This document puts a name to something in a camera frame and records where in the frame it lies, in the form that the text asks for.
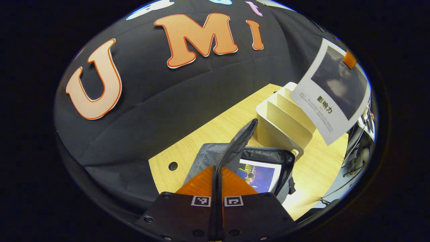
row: white paper organizer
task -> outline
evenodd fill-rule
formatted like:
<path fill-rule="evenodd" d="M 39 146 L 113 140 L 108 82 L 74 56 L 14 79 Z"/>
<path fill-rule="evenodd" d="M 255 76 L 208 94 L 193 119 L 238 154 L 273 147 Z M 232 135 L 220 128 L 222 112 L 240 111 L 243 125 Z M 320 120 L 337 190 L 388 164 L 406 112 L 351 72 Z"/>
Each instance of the white paper organizer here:
<path fill-rule="evenodd" d="M 304 154 L 316 128 L 289 96 L 296 86 L 289 82 L 257 106 L 256 136 L 265 147 L 292 151 L 297 161 Z"/>

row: light wood desk surface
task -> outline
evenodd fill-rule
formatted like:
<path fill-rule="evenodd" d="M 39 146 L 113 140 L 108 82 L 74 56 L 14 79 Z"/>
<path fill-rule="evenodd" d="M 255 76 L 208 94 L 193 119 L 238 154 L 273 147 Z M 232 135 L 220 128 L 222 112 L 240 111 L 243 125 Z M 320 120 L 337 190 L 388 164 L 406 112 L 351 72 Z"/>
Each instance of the light wood desk surface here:
<path fill-rule="evenodd" d="M 158 192 L 176 192 L 185 181 L 200 147 L 205 143 L 229 143 L 243 126 L 257 117 L 257 105 L 279 89 L 280 86 L 273 84 L 263 87 L 151 158 L 149 166 Z M 315 131 L 303 156 L 294 165 L 296 191 L 287 195 L 283 203 L 294 220 L 311 209 L 333 184 L 341 168 L 347 142 L 348 135 L 344 134 L 327 146 L 318 130 Z M 255 137 L 247 146 L 262 147 Z M 170 171 L 168 166 L 173 161 L 178 163 L 178 168 Z"/>

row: gray bag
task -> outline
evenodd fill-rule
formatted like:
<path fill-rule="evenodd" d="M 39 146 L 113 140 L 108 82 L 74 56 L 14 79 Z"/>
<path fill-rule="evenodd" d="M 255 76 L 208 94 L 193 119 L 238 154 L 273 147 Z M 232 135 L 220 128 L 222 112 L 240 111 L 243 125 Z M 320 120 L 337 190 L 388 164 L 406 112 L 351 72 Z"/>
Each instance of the gray bag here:
<path fill-rule="evenodd" d="M 280 164 L 281 173 L 274 194 L 279 202 L 284 202 L 287 194 L 295 192 L 292 178 L 295 156 L 285 149 L 246 146 L 257 124 L 257 119 L 249 122 L 235 135 L 230 143 L 203 144 L 194 159 L 184 184 L 212 165 L 217 167 L 217 171 L 221 167 L 236 171 L 241 158 L 263 163 Z"/>

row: printed photo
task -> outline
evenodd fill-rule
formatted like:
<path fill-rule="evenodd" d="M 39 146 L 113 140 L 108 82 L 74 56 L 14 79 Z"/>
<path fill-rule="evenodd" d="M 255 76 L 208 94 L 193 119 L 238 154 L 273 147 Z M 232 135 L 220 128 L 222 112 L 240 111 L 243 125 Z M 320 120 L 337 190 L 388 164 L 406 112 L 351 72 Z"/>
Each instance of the printed photo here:
<path fill-rule="evenodd" d="M 280 164 L 269 164 L 241 159 L 236 174 L 258 193 L 274 192 L 280 175 Z"/>
<path fill-rule="evenodd" d="M 343 59 L 342 54 L 328 46 L 311 80 L 336 102 L 350 120 L 363 101 L 367 80 L 357 68 L 350 70 Z"/>

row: orange letter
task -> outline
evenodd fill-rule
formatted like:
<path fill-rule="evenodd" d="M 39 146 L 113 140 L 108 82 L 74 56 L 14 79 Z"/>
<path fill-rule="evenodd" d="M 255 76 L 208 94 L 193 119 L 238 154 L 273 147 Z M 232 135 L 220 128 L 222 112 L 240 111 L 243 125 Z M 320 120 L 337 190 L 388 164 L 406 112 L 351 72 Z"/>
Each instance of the orange letter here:
<path fill-rule="evenodd" d="M 252 48 L 255 50 L 264 49 L 263 42 L 261 41 L 260 25 L 252 20 L 247 20 L 246 23 L 251 27 L 252 39 L 254 40 Z"/>
<path fill-rule="evenodd" d="M 111 47 L 114 43 L 115 39 L 108 40 L 88 57 L 88 63 L 94 62 L 98 76 L 103 83 L 103 93 L 98 99 L 91 100 L 85 93 L 80 81 L 82 67 L 73 73 L 67 83 L 66 93 L 69 94 L 78 113 L 86 119 L 94 120 L 103 117 L 120 98 L 121 78 L 111 55 Z"/>
<path fill-rule="evenodd" d="M 234 53 L 237 45 L 233 42 L 228 21 L 230 17 L 222 13 L 208 15 L 203 27 L 185 14 L 170 15 L 154 22 L 166 31 L 172 57 L 168 59 L 170 68 L 178 68 L 193 62 L 196 54 L 189 51 L 188 40 L 204 57 L 209 55 L 212 40 L 215 36 L 214 52 L 219 55 Z"/>

